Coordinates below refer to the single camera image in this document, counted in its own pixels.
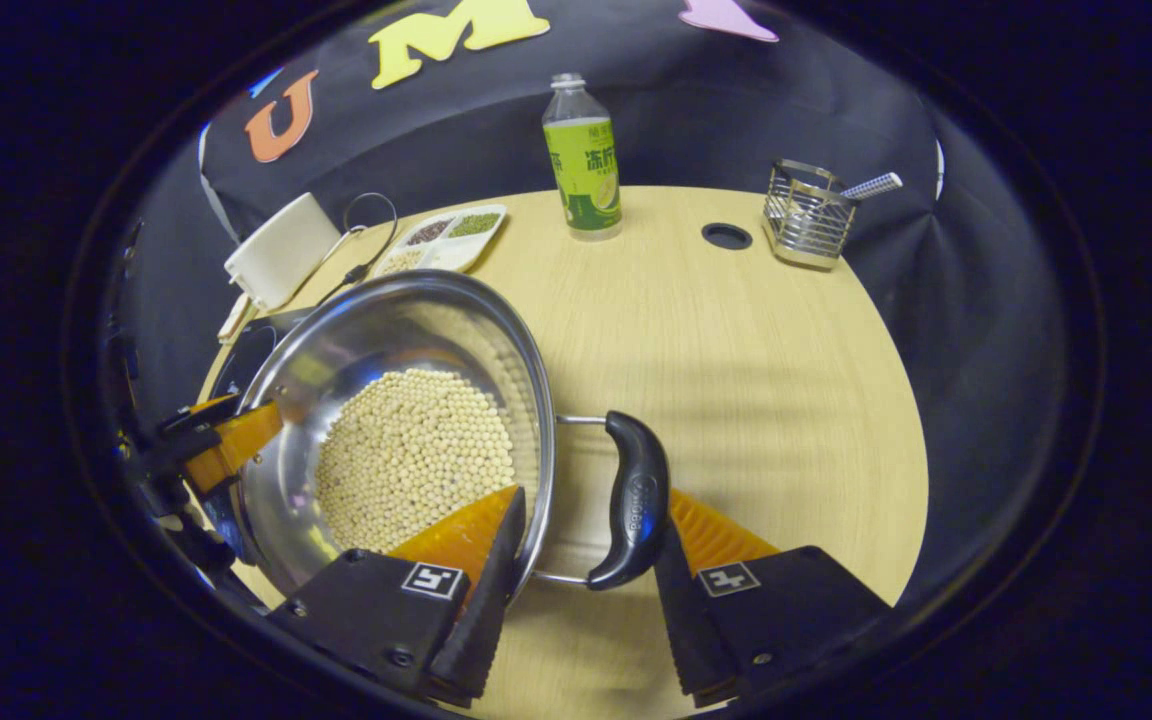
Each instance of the white divided tray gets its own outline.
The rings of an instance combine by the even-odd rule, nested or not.
[[[461,225],[465,218],[486,214],[495,214],[497,218],[492,227],[486,228],[485,232],[467,234],[461,237],[449,237],[452,233],[456,232],[457,225]],[[500,223],[505,221],[505,205],[477,205],[475,209],[456,210],[452,211],[452,213],[425,218],[416,227],[403,233],[403,237],[394,243],[388,252],[385,252],[384,259],[376,264],[376,270],[372,270],[371,276],[379,278],[389,273],[401,272],[401,270],[424,268],[465,272],[465,270],[470,268],[479,259],[483,249],[495,236]],[[431,223],[441,222],[442,220],[448,220],[448,223],[444,228],[444,232],[438,234],[438,237],[429,242],[417,243],[417,245],[408,245],[411,237],[416,233],[419,233],[422,228],[429,227]]]

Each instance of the black grommet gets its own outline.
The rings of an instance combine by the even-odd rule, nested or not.
[[[748,232],[729,223],[708,223],[700,228],[700,235],[711,245],[721,247],[723,250],[745,250],[755,242]]]

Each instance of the stainless steel pot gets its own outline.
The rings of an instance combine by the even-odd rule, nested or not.
[[[622,414],[555,416],[540,353],[515,310],[460,273],[416,270],[344,291],[309,314],[256,373],[241,410],[276,402],[283,430],[243,468],[234,486],[238,529],[251,556],[285,593],[296,591],[340,552],[314,501],[319,447],[340,407],[391,370],[452,370],[506,411],[515,480],[525,492],[526,532],[511,600],[539,556],[554,486],[558,420],[602,423],[617,444],[612,547],[586,578],[543,575],[607,589],[644,573],[668,524],[669,478],[652,433]]]

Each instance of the bottle cap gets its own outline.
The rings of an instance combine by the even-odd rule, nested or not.
[[[584,88],[585,78],[579,76],[579,73],[562,73],[554,76],[553,81],[550,82],[550,88],[554,90],[562,90],[562,88]]]

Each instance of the screw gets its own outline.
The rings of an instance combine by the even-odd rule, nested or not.
[[[412,661],[415,661],[412,653],[406,650],[392,650],[389,651],[389,661],[399,667],[411,667]]]

